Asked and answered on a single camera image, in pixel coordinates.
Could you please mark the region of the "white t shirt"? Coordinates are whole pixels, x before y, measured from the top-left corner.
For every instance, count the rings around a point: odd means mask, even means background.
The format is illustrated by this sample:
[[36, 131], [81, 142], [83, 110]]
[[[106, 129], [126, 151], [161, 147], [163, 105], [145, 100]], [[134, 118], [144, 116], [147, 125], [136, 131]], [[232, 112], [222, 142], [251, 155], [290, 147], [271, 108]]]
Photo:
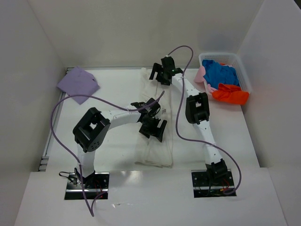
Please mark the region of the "white t shirt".
[[156, 80], [149, 80], [151, 70], [142, 68], [140, 70], [140, 94], [139, 101], [146, 102], [151, 97], [156, 99], [162, 91], [163, 97], [159, 104], [161, 109], [157, 116], [167, 121], [163, 133], [163, 141], [159, 142], [155, 137], [147, 138], [138, 135], [135, 146], [135, 164], [154, 166], [159, 168], [171, 168], [173, 166], [173, 110], [172, 95], [169, 86], [164, 86]]

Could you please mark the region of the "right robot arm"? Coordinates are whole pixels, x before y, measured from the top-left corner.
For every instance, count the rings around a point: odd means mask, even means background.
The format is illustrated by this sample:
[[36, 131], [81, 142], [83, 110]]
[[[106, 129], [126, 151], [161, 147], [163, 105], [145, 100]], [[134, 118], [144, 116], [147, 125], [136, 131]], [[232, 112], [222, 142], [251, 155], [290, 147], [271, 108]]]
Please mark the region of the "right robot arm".
[[209, 100], [205, 92], [199, 92], [185, 77], [181, 68], [176, 68], [172, 57], [154, 63], [150, 80], [156, 79], [162, 85], [173, 85], [182, 92], [185, 99], [185, 116], [197, 134], [203, 139], [207, 180], [210, 186], [216, 185], [226, 177], [228, 169], [217, 147], [211, 131]]

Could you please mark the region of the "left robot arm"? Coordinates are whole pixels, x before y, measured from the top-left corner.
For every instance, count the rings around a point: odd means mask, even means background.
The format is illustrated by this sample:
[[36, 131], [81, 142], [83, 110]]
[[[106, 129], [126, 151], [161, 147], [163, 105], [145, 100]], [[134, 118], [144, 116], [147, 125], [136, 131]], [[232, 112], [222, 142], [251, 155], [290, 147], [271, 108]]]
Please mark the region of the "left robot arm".
[[157, 114], [161, 106], [153, 98], [145, 102], [133, 102], [125, 108], [101, 112], [95, 107], [88, 109], [74, 127], [72, 133], [78, 145], [79, 163], [75, 174], [81, 184], [87, 186], [95, 176], [95, 152], [102, 145], [107, 132], [119, 126], [139, 123], [139, 133], [146, 138], [154, 137], [163, 142], [167, 120]]

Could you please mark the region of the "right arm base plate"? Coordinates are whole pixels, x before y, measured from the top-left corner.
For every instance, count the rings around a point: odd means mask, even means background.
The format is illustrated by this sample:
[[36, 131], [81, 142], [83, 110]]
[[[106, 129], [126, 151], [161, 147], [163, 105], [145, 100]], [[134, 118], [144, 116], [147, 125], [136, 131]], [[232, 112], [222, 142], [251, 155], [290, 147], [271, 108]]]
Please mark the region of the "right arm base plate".
[[235, 188], [230, 170], [225, 177], [214, 182], [210, 182], [205, 170], [193, 170], [191, 177], [195, 198], [237, 196], [236, 192], [225, 194], [225, 192], [232, 192]]

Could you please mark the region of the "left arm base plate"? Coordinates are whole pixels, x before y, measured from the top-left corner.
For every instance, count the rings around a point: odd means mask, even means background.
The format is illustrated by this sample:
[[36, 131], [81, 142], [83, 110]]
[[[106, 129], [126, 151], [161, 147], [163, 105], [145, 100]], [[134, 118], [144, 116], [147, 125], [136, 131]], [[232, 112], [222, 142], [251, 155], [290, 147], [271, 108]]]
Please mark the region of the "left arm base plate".
[[[81, 182], [75, 173], [69, 173], [67, 178], [67, 185], [65, 190], [65, 200], [83, 200]], [[84, 191], [88, 200], [93, 200], [99, 196], [98, 199], [108, 199], [109, 191], [109, 172], [96, 172], [84, 186]]]

